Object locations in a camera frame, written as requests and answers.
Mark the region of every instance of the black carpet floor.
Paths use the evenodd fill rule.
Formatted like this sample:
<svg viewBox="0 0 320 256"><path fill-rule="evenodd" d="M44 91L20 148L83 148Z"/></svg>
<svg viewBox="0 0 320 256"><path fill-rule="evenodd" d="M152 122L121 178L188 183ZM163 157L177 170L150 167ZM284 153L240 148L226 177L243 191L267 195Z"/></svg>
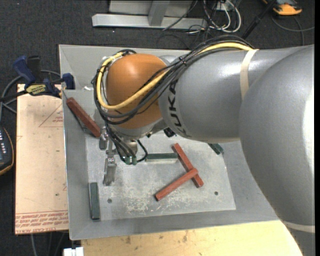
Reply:
<svg viewBox="0 0 320 256"><path fill-rule="evenodd" d="M303 12L297 17L276 17L284 27L299 30L315 25L315 1L299 1ZM42 68L59 72L58 45L115 46L135 48L187 49L204 40L202 35L191 36L182 31L141 28L93 28L92 16L106 13L108 3L85 0L1 0L0 1L0 93L17 76L12 68L14 60L21 56L41 56ZM254 17L266 6L261 0L242 0L238 9L242 17L241 36ZM190 13L200 17L200 6ZM303 33L280 28L272 21L275 16L268 12L260 24L248 36L247 41L259 49L277 49L311 45L315 43L315 30ZM211 36L223 35L212 31ZM1 124L16 141L16 116L4 109ZM15 167L0 176L0 256L32 256L29 235L14 234ZM50 255L59 247L70 247L68 234L54 232L34 235L38 255L47 255L50 237Z"/></svg>

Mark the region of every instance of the metal plate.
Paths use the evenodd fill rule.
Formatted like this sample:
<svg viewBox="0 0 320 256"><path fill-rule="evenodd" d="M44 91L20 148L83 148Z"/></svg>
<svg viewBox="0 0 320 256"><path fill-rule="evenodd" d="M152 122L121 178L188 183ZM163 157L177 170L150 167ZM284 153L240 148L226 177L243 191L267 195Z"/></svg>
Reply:
<svg viewBox="0 0 320 256"><path fill-rule="evenodd" d="M83 87L90 86L90 81L101 58L114 54L121 48L60 45L59 50L61 73L71 72L77 82L76 90L66 91L65 94L68 97L74 97L83 109L101 125L102 122L96 113L92 91L83 90ZM143 48L135 48L134 50L156 56L180 56L187 53L187 51L181 50ZM204 180L203 188L195 188L195 185L190 181L160 202L152 201L154 200L153 195L158 189L185 173L180 163L167 163L166 165L141 163L141 167L146 166L153 171L150 172L146 169L144 177L140 178L139 170L125 170L119 159L117 159L119 168L116 172L115 186L104 187L102 181L105 152L99 150L99 140L92 138L88 131L83 130L66 106L65 99L63 97L70 239L93 239L278 219L252 177L239 141L222 144L223 157L217 156L206 144L199 146L202 143L189 141L190 148L188 148L188 144L184 144L186 143L185 139L179 141L191 162L198 168L200 176ZM172 152L170 145L177 138L160 137L160 139L162 139L160 143L156 143L157 139L151 136L149 139L143 139L143 143L150 153L160 153L158 150L162 150L163 153ZM200 147L203 154L208 154L204 157L205 161L197 162L200 151L190 153L195 148L194 145ZM98 160L88 161L90 157ZM92 221L90 217L89 182L94 181L98 182L99 187L101 221ZM142 183L149 186L148 189L142 189ZM208 199L208 201L203 200L204 205L199 205L192 194L188 195L190 191L200 194L201 191L207 189L213 191L213 194L211 198L209 193L204 195L204 198ZM179 207L175 205L178 199L181 200Z"/></svg>
<svg viewBox="0 0 320 256"><path fill-rule="evenodd" d="M111 186L104 186L106 153L99 150L96 138L88 135L85 142L89 182L97 182L99 187L101 220L236 209L224 159L205 143L180 136L168 139L163 132L141 139L150 153L170 153L171 146L179 143L204 180L201 188L196 188L189 180L156 201L154 195L158 191L186 173L179 160L175 163L141 162L133 166L126 165L117 155L115 181ZM138 151L138 158L143 156L141 151Z"/></svg>

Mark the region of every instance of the blue clamp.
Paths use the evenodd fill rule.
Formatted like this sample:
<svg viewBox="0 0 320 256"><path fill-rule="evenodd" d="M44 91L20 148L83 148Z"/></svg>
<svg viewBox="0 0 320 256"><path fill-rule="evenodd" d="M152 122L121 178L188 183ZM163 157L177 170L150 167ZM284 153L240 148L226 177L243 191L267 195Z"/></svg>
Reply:
<svg viewBox="0 0 320 256"><path fill-rule="evenodd" d="M76 84L74 77L70 73L65 73L62 75L62 79L65 82L66 88L68 90L75 90L76 89Z"/></svg>
<svg viewBox="0 0 320 256"><path fill-rule="evenodd" d="M27 57L20 56L13 63L15 71L25 78L24 90L32 96L48 95L60 98L60 92L49 79L45 78L42 83L35 83L37 80L28 68ZM74 90L76 88L74 77L70 73L65 73L60 82L65 82L66 88Z"/></svg>
<svg viewBox="0 0 320 256"><path fill-rule="evenodd" d="M13 63L13 68L19 74L19 76L25 78L28 85L36 81L35 76L31 73L30 69L28 68L26 56L20 56L19 58L17 58Z"/></svg>

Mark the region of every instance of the metal stand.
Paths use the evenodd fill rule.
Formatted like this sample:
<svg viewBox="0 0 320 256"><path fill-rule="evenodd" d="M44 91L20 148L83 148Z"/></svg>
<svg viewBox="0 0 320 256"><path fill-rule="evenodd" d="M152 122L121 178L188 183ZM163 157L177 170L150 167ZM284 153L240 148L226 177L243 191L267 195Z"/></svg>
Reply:
<svg viewBox="0 0 320 256"><path fill-rule="evenodd" d="M165 16L170 2L168 0L152 1L148 15L96 14L92 17L92 26L165 29L179 18ZM201 26L202 23L202 18L183 18L172 28L186 30L192 25Z"/></svg>

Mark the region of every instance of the black cable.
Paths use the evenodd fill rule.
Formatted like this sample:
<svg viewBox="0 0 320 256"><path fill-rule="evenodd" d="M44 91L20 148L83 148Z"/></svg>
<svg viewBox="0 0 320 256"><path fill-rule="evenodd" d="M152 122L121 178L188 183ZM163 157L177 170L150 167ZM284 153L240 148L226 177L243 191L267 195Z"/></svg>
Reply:
<svg viewBox="0 0 320 256"><path fill-rule="evenodd" d="M275 18L273 16L271 16L271 19L273 21L274 24L276 24L279 28L283 29L283 30L286 30L286 31L291 31L291 32L305 32L305 31L310 31L310 30L314 30L315 27L312 26L312 27L309 27L309 28L304 28L304 29L291 29L291 28L287 28L287 27L284 27L282 25L280 25L278 22L276 22Z"/></svg>
<svg viewBox="0 0 320 256"><path fill-rule="evenodd" d="M304 35L304 32L302 31L303 30L302 26L301 26L300 22L298 21L298 19L296 17L293 17L293 19L298 24L298 27L299 27L300 32L301 32L301 45L304 46L305 45L305 35Z"/></svg>
<svg viewBox="0 0 320 256"><path fill-rule="evenodd" d="M42 73L48 73L48 74L54 74L56 76L59 76L60 77L60 74L55 72L55 71L51 71L51 70L47 70L47 69L42 69L41 70ZM17 76L16 78L14 78L13 80L11 80L7 85L6 87L4 88L3 92L2 92L2 95L1 95L1 98L0 98L0 122L2 120L2 112L3 112L3 107L5 107L7 104L10 104L14 101L10 100L9 102L3 102L5 101L6 99L3 99L5 97L5 95L7 94L7 92L11 89L12 86L16 85L16 82L19 81L20 79L22 79L23 77L22 76Z"/></svg>
<svg viewBox="0 0 320 256"><path fill-rule="evenodd" d="M134 51L134 50L132 50L132 49L122 49L122 50L120 50L120 51L117 51L116 53L117 53L117 54L118 54L118 53L132 53L132 54L136 54L137 52Z"/></svg>
<svg viewBox="0 0 320 256"><path fill-rule="evenodd" d="M11 100L13 98L17 98L21 95L24 95L24 94L27 94L28 92L23 90L23 91L19 91L19 92L16 92L14 94L11 94L11 95L8 95L8 96L4 96L2 98L0 98L0 103L3 103L4 101L7 101L7 100Z"/></svg>
<svg viewBox="0 0 320 256"><path fill-rule="evenodd" d="M140 162L142 162L143 160L145 160L148 157L148 151L147 151L147 149L144 147L144 145L141 143L141 141L139 139L137 139L136 141L138 142L138 144L140 145L140 147L144 151L144 157L142 157L141 159L136 161L137 163L140 163Z"/></svg>
<svg viewBox="0 0 320 256"><path fill-rule="evenodd" d="M183 41L179 36L175 35L175 34L164 34L164 35L161 35L155 42L155 45L158 49L160 49L159 47L159 41L160 39L162 38L165 38L165 37L173 37L173 38L176 38L178 39L187 49L191 49L189 45L187 45L187 43L185 41Z"/></svg>
<svg viewBox="0 0 320 256"><path fill-rule="evenodd" d="M245 45L245 43L243 42L240 42L240 41L234 41L234 42L237 42L239 44L243 44ZM102 118L104 120L106 120L108 122L108 118L123 118L123 117L128 117L127 120L131 119L134 117L134 115L137 113L137 111L142 108L145 104L147 104L147 102L149 102L155 94L157 94L163 87L164 85L167 85L169 83L171 83L174 79L175 79L175 75L171 75L171 74L174 74L177 70L179 70L181 68L181 66L185 66L185 64L187 62L189 62L190 60L194 59L195 58L195 55L198 55L196 56L196 60L199 59L201 56L203 56L204 54L210 54L210 53L213 53L215 51L218 51L219 49L217 50L209 50L209 51L206 51L206 52L203 52L201 54L199 54L199 52L201 52L203 49L205 49L206 47L208 47L208 45L206 44L207 42L203 42L202 44L199 45L199 47L197 47L195 50L191 51L190 53L188 53L184 58L181 59L181 61L177 62L179 65L177 65L177 68L171 68L165 75L164 77L143 97L143 99L141 100L141 102L136 106L134 107L133 109L131 109L130 111L126 112L126 113L123 113L123 114L119 114L119 115L113 115L113 114L109 114L107 112L105 112L104 110L101 109L101 106L98 102L98 99L97 99L97 94L96 94L96 91L95 91L95 97L94 97L94 100L95 100L95 103L97 105L97 108L99 109L99 112L102 116ZM117 122L113 122L112 123L113 125L117 125L117 124L120 124L120 123L117 123Z"/></svg>
<svg viewBox="0 0 320 256"><path fill-rule="evenodd" d="M184 17L186 17L188 15L188 13L190 13L193 8L195 8L195 6L197 5L198 1L194 1L193 4L190 6L190 8L188 9L188 11L182 15L179 19L177 19L174 23L172 23L170 26L167 26L166 28L164 28L162 31L166 31L168 29L171 29L174 25L176 25L177 23L179 23Z"/></svg>
<svg viewBox="0 0 320 256"><path fill-rule="evenodd" d="M56 247L56 250L55 250L53 256L56 256L56 255L57 255L57 253L58 253L58 251L59 251L59 249L60 249L60 246L61 246L61 243L62 243L62 240L63 240L65 234L66 234L66 233L62 233L62 235L61 235L61 237L60 237L60 240L59 240L59 242L58 242L58 245L57 245L57 247Z"/></svg>

